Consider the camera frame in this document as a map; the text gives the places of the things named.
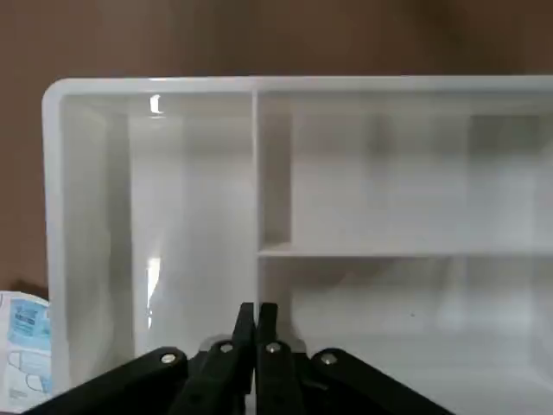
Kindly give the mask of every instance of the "white plastic surface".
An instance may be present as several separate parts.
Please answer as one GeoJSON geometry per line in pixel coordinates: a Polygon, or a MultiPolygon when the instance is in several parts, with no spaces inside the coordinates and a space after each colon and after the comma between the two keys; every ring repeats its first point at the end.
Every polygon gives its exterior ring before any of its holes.
{"type": "Polygon", "coordinates": [[[64,80],[54,388],[243,301],[459,414],[553,408],[553,77],[64,80]]]}

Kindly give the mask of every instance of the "brown wall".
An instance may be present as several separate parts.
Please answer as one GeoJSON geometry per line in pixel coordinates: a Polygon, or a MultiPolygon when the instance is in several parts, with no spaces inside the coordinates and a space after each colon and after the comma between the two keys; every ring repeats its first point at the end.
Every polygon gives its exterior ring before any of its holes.
{"type": "Polygon", "coordinates": [[[44,286],[41,96],[70,76],[547,73],[550,0],[2,0],[0,289],[44,286]]]}

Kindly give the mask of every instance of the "brown background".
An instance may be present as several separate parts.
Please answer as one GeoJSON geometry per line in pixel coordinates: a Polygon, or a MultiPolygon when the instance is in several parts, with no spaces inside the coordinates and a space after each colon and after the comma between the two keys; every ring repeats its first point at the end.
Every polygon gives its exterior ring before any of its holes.
{"type": "Polygon", "coordinates": [[[550,0],[2,0],[0,289],[46,286],[41,96],[57,79],[548,73],[552,17],[550,0]]]}

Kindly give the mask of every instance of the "plastic tray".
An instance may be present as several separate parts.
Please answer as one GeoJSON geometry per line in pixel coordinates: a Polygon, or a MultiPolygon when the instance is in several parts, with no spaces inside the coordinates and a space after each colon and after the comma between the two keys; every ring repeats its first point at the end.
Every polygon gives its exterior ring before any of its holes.
{"type": "Polygon", "coordinates": [[[553,77],[63,80],[54,388],[243,301],[459,414],[553,407],[553,77]]]}

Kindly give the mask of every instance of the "metal screw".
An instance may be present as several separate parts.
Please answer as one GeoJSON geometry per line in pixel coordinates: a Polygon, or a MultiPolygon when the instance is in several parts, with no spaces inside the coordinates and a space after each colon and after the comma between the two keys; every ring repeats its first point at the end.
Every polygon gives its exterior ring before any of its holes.
{"type": "Polygon", "coordinates": [[[174,361],[176,361],[176,356],[172,353],[167,353],[162,356],[162,363],[165,363],[166,365],[173,363],[174,361]]]}
{"type": "Polygon", "coordinates": [[[219,350],[223,353],[228,353],[232,350],[232,344],[231,343],[225,343],[220,347],[219,350]]]}
{"type": "Polygon", "coordinates": [[[336,359],[336,356],[334,356],[332,353],[325,353],[323,356],[321,356],[321,360],[325,365],[333,365],[338,361],[338,359],[336,359]]]}
{"type": "Polygon", "coordinates": [[[280,351],[280,344],[278,343],[269,343],[265,350],[267,350],[269,353],[276,353],[280,351]]]}

